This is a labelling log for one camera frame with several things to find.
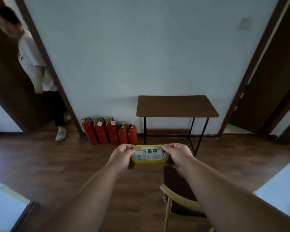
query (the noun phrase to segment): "black hair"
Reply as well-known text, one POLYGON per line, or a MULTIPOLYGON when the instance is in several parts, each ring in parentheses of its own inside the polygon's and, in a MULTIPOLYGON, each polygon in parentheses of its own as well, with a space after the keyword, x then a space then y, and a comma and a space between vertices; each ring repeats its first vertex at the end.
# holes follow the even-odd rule
POLYGON ((21 24, 15 12, 10 7, 1 6, 0 15, 2 16, 2 18, 4 18, 5 20, 9 21, 12 24, 21 24))

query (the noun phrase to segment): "hand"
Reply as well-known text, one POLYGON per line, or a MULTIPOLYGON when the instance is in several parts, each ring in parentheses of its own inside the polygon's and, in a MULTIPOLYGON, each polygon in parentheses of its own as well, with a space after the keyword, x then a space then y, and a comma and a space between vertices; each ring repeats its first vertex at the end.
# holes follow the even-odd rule
POLYGON ((178 173, 184 176, 187 164, 195 160, 189 147, 180 143, 172 143, 163 145, 162 148, 172 157, 178 173))
POLYGON ((119 145, 111 154, 111 157, 106 165, 114 169, 116 174, 119 175, 127 171, 128 168, 134 168, 135 164, 130 163, 130 157, 134 153, 134 150, 132 150, 133 147, 134 145, 130 144, 119 145))
POLYGON ((34 85, 34 91, 35 91, 36 94, 44 93, 42 84, 34 85))

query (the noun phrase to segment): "large fire extinguisher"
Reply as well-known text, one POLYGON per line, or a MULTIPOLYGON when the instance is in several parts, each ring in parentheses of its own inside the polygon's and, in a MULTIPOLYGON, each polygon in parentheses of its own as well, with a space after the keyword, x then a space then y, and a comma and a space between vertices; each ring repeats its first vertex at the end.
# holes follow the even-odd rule
POLYGON ((136 131, 136 126, 130 124, 128 127, 128 140, 129 144, 137 145, 138 144, 138 133, 136 131))
POLYGON ((92 145, 98 144, 95 129, 93 128, 93 120, 90 117, 88 117, 88 118, 82 119, 82 121, 83 121, 82 126, 85 130, 85 133, 87 135, 89 142, 92 145))
POLYGON ((118 136, 119 136, 119 141, 120 144, 128 144, 128 134, 127 134, 127 125, 120 125, 119 130, 118 130, 118 136))
POLYGON ((95 119, 93 123, 93 127, 95 128, 99 141, 102 145, 108 144, 108 137, 106 134, 105 123, 106 121, 103 117, 95 119))
POLYGON ((111 144, 117 146, 119 144, 117 126, 113 117, 106 120, 106 130, 108 132, 109 139, 111 140, 111 144))

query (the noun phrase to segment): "chair leg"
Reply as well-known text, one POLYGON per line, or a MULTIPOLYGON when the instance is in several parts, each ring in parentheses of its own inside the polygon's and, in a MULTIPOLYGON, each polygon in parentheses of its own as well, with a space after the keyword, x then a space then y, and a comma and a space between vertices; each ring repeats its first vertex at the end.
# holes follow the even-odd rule
POLYGON ((168 203, 166 205, 166 210, 165 210, 164 232, 167 232, 168 230, 169 218, 170 218, 171 208, 172 208, 172 201, 173 200, 169 197, 168 203))

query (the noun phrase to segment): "brown table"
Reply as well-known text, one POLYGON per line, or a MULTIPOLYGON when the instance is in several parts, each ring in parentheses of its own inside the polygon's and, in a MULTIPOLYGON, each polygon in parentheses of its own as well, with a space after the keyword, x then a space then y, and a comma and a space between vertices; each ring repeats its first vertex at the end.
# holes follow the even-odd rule
POLYGON ((209 118, 219 117, 214 106, 205 95, 195 96, 139 96, 136 116, 144 117, 144 144, 146 144, 146 117, 189 117, 193 118, 189 135, 194 156, 197 154, 209 118), (191 131, 195 118, 207 118, 203 131, 194 150, 191 131))

